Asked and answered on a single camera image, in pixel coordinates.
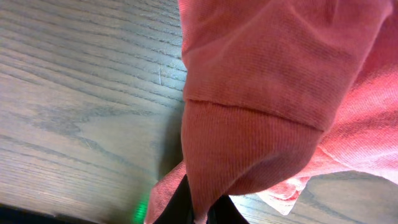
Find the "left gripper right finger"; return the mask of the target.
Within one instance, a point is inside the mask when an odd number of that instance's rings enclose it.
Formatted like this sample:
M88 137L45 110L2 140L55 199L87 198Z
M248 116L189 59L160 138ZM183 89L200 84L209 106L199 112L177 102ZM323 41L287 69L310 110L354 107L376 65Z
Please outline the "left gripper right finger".
M228 195L221 196L209 209L207 224L249 224Z

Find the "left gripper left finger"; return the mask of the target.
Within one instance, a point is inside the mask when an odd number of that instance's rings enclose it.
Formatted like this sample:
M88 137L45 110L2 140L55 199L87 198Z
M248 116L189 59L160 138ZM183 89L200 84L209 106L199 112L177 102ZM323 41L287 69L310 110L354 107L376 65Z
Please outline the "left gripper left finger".
M192 197L186 175L154 224L194 224Z

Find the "red printed t-shirt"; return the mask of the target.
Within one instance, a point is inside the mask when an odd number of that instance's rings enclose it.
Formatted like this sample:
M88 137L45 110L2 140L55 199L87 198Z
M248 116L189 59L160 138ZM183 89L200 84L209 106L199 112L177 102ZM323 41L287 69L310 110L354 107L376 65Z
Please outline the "red printed t-shirt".
M397 2L178 4L183 160L152 189L154 223L186 175L194 223L223 195L288 214L316 175L397 182Z

